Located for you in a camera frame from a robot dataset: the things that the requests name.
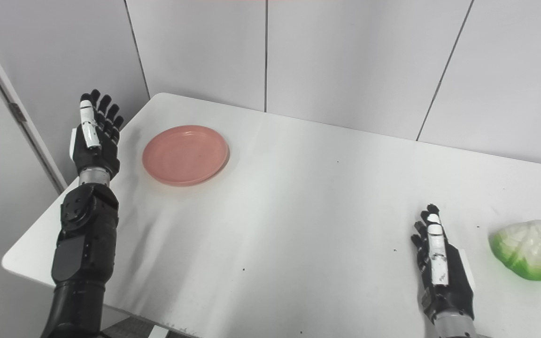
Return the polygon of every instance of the pink plate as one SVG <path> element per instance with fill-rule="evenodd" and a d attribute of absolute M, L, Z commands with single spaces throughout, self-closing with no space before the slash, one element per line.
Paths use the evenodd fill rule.
<path fill-rule="evenodd" d="M 228 146 L 221 134 L 202 126 L 179 126 L 159 133 L 143 150 L 143 166 L 164 184 L 189 186 L 223 167 Z"/>

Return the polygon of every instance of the robotic arm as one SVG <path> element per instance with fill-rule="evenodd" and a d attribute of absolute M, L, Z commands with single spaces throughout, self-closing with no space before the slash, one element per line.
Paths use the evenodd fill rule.
<path fill-rule="evenodd" d="M 124 119 L 118 105 L 100 93 L 81 96 L 81 125 L 72 131 L 70 156 L 79 186 L 61 205 L 52 278 L 54 300 L 41 338 L 95 338 L 99 335 L 105 284 L 112 276 L 118 200 L 109 187 L 120 169 L 118 140 Z"/>
<path fill-rule="evenodd" d="M 440 210 L 428 205 L 416 222 L 417 265 L 425 293 L 421 305 L 441 338 L 478 338 L 473 323 L 473 290 L 459 250 L 448 242 Z"/>

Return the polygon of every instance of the cabbage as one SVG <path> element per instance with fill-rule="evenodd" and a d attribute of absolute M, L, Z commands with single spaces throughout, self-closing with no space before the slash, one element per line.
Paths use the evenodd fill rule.
<path fill-rule="evenodd" d="M 541 220 L 505 227 L 490 237 L 490 247 L 519 276 L 541 280 Z"/>

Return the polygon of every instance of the table surface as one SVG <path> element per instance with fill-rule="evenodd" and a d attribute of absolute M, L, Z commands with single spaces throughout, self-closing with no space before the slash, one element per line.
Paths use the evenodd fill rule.
<path fill-rule="evenodd" d="M 203 184 L 165 186 L 141 154 L 182 124 L 217 130 L 230 158 Z M 506 269 L 487 240 L 541 219 L 540 164 L 172 94 L 154 96 L 123 129 L 118 158 L 107 306 L 204 338 L 431 338 L 410 235 L 435 203 L 468 255 L 478 332 L 541 337 L 541 282 Z M 63 197 L 4 268 L 54 285 Z"/>

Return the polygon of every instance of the door hinge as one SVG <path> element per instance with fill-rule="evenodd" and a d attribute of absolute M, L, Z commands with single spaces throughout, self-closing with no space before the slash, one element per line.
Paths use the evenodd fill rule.
<path fill-rule="evenodd" d="M 24 114 L 22 114 L 22 111 L 17 104 L 10 102 L 9 110 L 11 110 L 11 113 L 14 115 L 15 119 L 18 120 L 18 122 L 26 122 L 26 117 L 24 117 Z"/>

